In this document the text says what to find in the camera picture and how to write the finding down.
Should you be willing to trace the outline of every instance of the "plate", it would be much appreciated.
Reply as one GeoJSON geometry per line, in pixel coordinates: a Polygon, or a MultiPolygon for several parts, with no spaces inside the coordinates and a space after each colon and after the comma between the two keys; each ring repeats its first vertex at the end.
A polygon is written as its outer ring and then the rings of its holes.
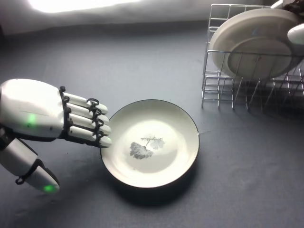
{"type": "Polygon", "coordinates": [[[287,37],[288,31],[300,23],[295,14],[281,9],[254,9],[240,13],[217,29],[209,50],[247,54],[212,53],[213,62],[232,78],[236,73],[237,77],[245,79],[280,76],[302,60],[302,57],[289,56],[303,55],[304,48],[293,45],[287,37]]]}
{"type": "Polygon", "coordinates": [[[155,188],[181,177],[200,147],[198,129],[180,107],[142,100],[115,113],[109,126],[112,146],[101,149],[109,172],[121,182],[155,188]]]}

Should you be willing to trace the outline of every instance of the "bright light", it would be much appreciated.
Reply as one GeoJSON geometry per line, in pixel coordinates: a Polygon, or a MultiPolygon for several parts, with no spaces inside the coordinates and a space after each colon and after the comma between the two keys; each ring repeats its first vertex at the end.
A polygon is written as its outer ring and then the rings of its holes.
{"type": "Polygon", "coordinates": [[[33,8],[45,13],[86,10],[140,0],[28,0],[33,8]]]}

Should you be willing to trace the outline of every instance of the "white robotic hand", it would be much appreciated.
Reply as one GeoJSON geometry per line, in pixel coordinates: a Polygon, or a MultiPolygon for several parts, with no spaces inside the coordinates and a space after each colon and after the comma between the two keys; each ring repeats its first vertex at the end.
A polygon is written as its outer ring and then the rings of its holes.
{"type": "Polygon", "coordinates": [[[68,94],[35,80],[12,79],[0,91],[0,164],[44,192],[57,192],[59,182],[20,138],[50,142],[57,138],[106,148],[111,145],[107,108],[98,100],[68,94]]]}
{"type": "MultiPolygon", "coordinates": [[[[287,10],[304,17],[304,0],[280,0],[273,4],[271,8],[287,10]]],[[[292,43],[304,45],[304,23],[290,29],[287,36],[292,43]]]]}

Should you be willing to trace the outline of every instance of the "metal wire rack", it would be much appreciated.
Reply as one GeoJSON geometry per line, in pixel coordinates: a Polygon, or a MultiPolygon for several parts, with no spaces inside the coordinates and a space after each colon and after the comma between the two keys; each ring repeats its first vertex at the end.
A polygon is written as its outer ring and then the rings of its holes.
{"type": "Polygon", "coordinates": [[[304,72],[302,66],[304,66],[304,64],[303,61],[301,61],[304,56],[228,52],[209,49],[210,40],[221,24],[241,12],[260,8],[269,7],[237,4],[211,5],[203,68],[202,107],[206,101],[215,101],[218,107],[224,102],[229,102],[233,109],[236,105],[243,104],[246,105],[247,110],[255,106],[260,107],[262,112],[265,110],[276,110],[280,112],[286,108],[304,110],[304,105],[302,105],[304,101],[304,72]],[[223,55],[223,62],[225,55],[234,54],[239,56],[235,78],[227,76],[222,69],[218,69],[214,65],[212,54],[216,52],[223,55]],[[256,56],[256,65],[252,70],[253,74],[262,56],[275,56],[276,59],[288,57],[291,58],[291,62],[297,61],[297,63],[300,63],[294,69],[276,78],[248,80],[238,76],[238,69],[242,64],[241,59],[244,55],[256,56]]]}

